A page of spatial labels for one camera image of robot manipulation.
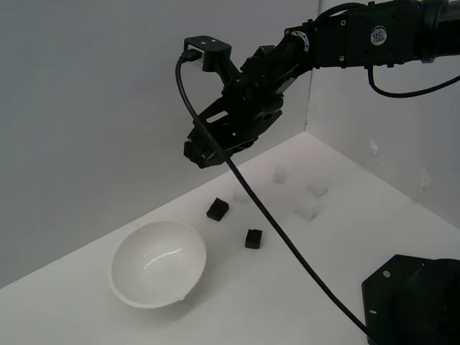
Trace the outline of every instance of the white table surface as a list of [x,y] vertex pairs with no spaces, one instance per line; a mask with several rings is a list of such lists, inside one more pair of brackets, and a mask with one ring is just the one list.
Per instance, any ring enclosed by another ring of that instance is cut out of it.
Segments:
[[[287,168],[282,185],[271,183],[278,165]],[[460,259],[458,229],[309,134],[256,157],[242,171],[313,268],[362,320],[361,282],[392,255]],[[329,191],[319,199],[319,215],[306,223],[293,211],[309,182]],[[236,184],[224,174],[1,289],[0,342],[365,344],[255,206],[233,200]],[[206,218],[215,197],[231,206],[220,223]],[[208,261],[182,303],[138,310],[110,291],[109,262],[127,234],[158,219],[196,227]],[[244,248],[247,229],[263,230],[260,250]]]

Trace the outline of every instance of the white wall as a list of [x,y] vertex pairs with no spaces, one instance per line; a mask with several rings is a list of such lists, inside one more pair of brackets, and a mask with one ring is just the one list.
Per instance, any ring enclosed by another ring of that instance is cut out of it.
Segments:
[[[239,67],[315,17],[305,0],[3,0],[0,287],[217,176],[182,156],[191,130],[174,82],[183,39],[211,35]],[[187,66],[198,110],[221,83]],[[249,157],[304,130],[309,77]]]
[[[325,0],[321,9],[340,2]],[[460,75],[460,58],[374,71],[384,90],[414,91]],[[459,94],[456,84],[427,96],[391,99],[371,90],[363,68],[315,70],[306,129],[460,227]]]

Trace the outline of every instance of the cable connector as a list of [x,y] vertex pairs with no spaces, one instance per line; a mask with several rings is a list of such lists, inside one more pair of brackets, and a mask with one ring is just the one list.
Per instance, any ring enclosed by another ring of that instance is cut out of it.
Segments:
[[186,61],[187,63],[192,63],[193,61],[201,59],[202,56],[202,52],[196,49],[189,49],[183,52],[180,58]]

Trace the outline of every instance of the black cube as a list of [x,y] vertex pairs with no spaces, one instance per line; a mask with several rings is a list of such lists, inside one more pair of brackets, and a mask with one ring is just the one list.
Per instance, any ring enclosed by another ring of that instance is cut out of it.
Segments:
[[249,229],[246,235],[246,248],[259,249],[260,241],[262,239],[262,230]]
[[208,218],[211,218],[215,221],[221,221],[222,217],[224,217],[229,208],[230,206],[228,203],[219,198],[216,198],[211,207],[208,209],[208,212],[206,212],[206,215]]

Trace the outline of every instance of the bowl rim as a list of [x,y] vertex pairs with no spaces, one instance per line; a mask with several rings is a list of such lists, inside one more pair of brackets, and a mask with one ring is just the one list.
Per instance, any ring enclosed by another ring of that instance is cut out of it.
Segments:
[[[155,223],[176,223],[176,224],[179,224],[181,226],[184,226],[185,228],[189,228],[191,231],[194,231],[197,235],[198,235],[198,238],[199,240],[201,241],[201,243],[203,244],[203,248],[204,248],[204,261],[203,261],[203,267],[201,268],[201,272],[199,275],[196,276],[196,279],[195,281],[193,282],[190,290],[184,294],[184,296],[182,298],[177,298],[175,300],[172,300],[170,302],[165,302],[165,303],[138,303],[138,302],[134,302],[133,300],[130,300],[129,298],[125,297],[119,290],[118,288],[115,286],[115,283],[114,283],[114,278],[112,276],[112,268],[113,268],[113,265],[114,265],[114,259],[115,259],[115,255],[116,253],[119,251],[121,245],[132,235],[134,234],[135,232],[139,231],[140,229],[144,228],[145,226],[148,226],[150,224],[155,224]],[[200,280],[201,278],[201,275],[203,275],[203,271],[204,271],[204,268],[206,266],[206,259],[207,259],[207,253],[206,253],[206,244],[203,240],[203,237],[201,236],[201,234],[198,232],[198,230],[196,230],[193,226],[191,226],[190,224],[187,224],[187,223],[183,223],[182,221],[176,221],[176,220],[173,220],[173,219],[160,219],[160,220],[157,220],[157,221],[151,221],[149,223],[146,223],[142,226],[139,226],[138,228],[134,229],[133,231],[129,232],[129,234],[127,234],[123,239],[122,241],[119,243],[118,246],[116,246],[116,249],[114,250],[112,256],[111,256],[111,260],[110,260],[110,265],[109,265],[109,285],[110,285],[110,288],[111,290],[113,291],[113,293],[115,294],[115,296],[120,299],[121,302],[124,302],[126,303],[127,305],[130,305],[131,307],[135,307],[135,308],[140,308],[140,309],[155,309],[155,308],[160,308],[160,307],[164,307],[166,305],[171,305],[173,303],[176,303],[180,300],[183,300],[189,293],[191,290],[193,290],[193,288],[195,287],[195,285],[197,284],[197,282]]]

